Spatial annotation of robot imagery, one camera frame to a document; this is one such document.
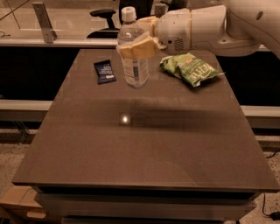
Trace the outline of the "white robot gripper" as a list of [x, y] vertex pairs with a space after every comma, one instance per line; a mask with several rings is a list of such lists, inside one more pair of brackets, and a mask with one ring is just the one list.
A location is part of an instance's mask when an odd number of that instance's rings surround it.
[[116, 50], [122, 58], [130, 60], [152, 58], [160, 50], [168, 54], [187, 53], [191, 50], [191, 18], [192, 13], [187, 8], [168, 11], [161, 18], [140, 18], [137, 20], [139, 27], [145, 32], [155, 32], [157, 38], [121, 44]]

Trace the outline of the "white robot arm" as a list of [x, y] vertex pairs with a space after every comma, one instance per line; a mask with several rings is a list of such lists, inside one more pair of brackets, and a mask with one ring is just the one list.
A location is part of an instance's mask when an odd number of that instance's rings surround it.
[[206, 50], [217, 56], [247, 56], [266, 46], [280, 58], [280, 0], [226, 0], [185, 7], [138, 21], [144, 34], [116, 47], [125, 59]]

